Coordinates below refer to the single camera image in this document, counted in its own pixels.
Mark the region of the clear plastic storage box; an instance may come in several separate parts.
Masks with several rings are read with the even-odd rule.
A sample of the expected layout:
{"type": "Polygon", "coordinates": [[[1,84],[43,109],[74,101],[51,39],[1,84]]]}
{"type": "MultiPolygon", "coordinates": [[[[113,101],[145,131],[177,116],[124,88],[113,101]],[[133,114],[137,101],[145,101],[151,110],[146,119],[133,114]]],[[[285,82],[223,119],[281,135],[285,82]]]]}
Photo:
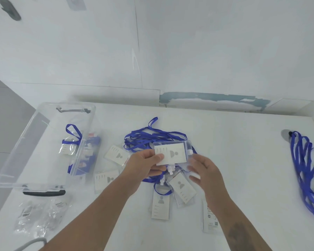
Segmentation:
{"type": "Polygon", "coordinates": [[[0,170],[0,188],[47,192],[84,185],[96,165],[100,128],[96,106],[92,103],[41,103],[0,170]],[[60,113],[57,107],[87,108],[91,113],[60,113]],[[67,124],[75,124],[83,134],[72,156],[59,154],[62,140],[68,135],[67,124]]]}

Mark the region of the person's right hand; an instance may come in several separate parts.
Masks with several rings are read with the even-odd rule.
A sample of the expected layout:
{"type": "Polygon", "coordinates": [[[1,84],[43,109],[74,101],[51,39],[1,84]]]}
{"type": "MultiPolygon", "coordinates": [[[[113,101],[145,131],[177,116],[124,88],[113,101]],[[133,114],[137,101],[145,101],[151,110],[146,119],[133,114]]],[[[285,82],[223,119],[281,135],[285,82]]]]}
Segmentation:
{"type": "Polygon", "coordinates": [[[222,174],[210,159],[207,169],[195,169],[191,166],[189,159],[188,169],[190,172],[196,174],[196,176],[189,175],[189,179],[204,191],[210,210],[213,211],[222,204],[224,199],[229,197],[222,174]]]}

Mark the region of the person's left forearm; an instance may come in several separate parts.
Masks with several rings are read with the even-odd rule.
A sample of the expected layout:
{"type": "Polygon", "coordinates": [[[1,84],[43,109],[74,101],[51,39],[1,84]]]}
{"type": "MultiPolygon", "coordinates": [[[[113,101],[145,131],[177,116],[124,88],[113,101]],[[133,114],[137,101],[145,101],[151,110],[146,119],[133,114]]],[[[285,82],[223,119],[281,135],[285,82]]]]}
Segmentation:
{"type": "Polygon", "coordinates": [[[119,176],[39,251],[104,251],[117,220],[140,180],[119,176]]]}

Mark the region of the clear packet of white cards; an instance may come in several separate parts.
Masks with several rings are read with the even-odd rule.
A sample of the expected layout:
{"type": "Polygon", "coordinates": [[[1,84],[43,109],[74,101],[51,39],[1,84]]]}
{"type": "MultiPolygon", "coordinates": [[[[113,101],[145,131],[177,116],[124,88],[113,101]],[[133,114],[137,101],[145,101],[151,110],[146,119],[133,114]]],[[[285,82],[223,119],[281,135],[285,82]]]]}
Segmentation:
{"type": "Polygon", "coordinates": [[[206,234],[223,235],[222,228],[217,217],[209,209],[206,200],[202,200],[202,231],[206,234]]]}

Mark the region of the person's right forearm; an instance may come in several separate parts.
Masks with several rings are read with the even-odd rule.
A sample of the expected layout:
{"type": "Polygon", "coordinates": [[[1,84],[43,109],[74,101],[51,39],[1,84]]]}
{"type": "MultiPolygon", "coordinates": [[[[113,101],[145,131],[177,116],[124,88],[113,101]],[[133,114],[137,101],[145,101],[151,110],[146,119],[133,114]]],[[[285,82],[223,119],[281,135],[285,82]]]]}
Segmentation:
{"type": "Polygon", "coordinates": [[[272,251],[229,196],[220,199],[206,196],[206,201],[217,217],[231,251],[272,251]]]}

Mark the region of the clear badge holder with card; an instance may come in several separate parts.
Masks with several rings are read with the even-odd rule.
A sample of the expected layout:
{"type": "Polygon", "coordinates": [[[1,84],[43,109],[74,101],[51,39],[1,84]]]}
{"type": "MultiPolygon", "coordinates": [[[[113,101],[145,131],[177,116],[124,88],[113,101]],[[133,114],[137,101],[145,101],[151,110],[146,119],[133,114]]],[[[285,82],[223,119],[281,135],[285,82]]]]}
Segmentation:
{"type": "Polygon", "coordinates": [[[177,203],[181,206],[189,205],[197,195],[196,190],[182,171],[170,175],[167,179],[167,183],[174,192],[177,203]]]}
{"type": "Polygon", "coordinates": [[[119,176],[119,170],[104,171],[94,174],[94,190],[101,193],[114,179],[119,176]]]}
{"type": "Polygon", "coordinates": [[[130,153],[122,147],[112,145],[105,153],[104,158],[124,167],[130,158],[130,153]]]}
{"type": "Polygon", "coordinates": [[[169,221],[172,190],[168,186],[154,185],[150,214],[152,220],[169,221]]]}
{"type": "Polygon", "coordinates": [[[153,143],[155,154],[163,154],[162,161],[157,166],[179,166],[184,170],[187,168],[188,160],[196,153],[191,141],[168,141],[153,143]]]}

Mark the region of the person's left hand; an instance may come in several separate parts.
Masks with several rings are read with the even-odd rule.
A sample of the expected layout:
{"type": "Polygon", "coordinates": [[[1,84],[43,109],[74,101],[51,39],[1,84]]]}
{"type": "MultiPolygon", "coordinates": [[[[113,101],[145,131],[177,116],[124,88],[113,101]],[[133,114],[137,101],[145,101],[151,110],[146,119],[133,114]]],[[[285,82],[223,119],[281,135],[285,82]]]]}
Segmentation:
{"type": "Polygon", "coordinates": [[[154,152],[154,150],[146,149],[132,154],[124,170],[119,175],[121,183],[124,184],[130,195],[137,191],[145,178],[159,176],[166,171],[165,165],[157,166],[156,164],[159,162],[149,162],[149,160],[144,159],[143,152],[154,152]]]}

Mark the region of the grey wall hook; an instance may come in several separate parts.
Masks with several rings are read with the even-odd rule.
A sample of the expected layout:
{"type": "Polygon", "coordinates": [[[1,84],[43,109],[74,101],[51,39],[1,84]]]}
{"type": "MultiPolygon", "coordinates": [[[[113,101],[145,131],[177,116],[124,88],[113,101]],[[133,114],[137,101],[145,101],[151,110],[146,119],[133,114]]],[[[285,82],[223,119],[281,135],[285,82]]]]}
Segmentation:
{"type": "Polygon", "coordinates": [[[288,130],[288,129],[284,129],[281,131],[281,137],[287,141],[288,143],[290,143],[291,139],[292,139],[292,135],[293,135],[293,131],[288,130]]]}

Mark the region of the clear plastic bags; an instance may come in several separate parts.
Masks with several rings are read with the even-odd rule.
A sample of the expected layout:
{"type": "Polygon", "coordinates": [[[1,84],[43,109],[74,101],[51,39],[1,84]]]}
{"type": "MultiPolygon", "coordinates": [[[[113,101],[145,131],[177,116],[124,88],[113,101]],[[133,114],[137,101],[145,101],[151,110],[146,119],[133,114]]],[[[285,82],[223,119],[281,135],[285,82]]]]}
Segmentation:
{"type": "Polygon", "coordinates": [[[58,197],[30,197],[16,208],[13,232],[45,238],[62,222],[72,203],[71,195],[58,197]]]}

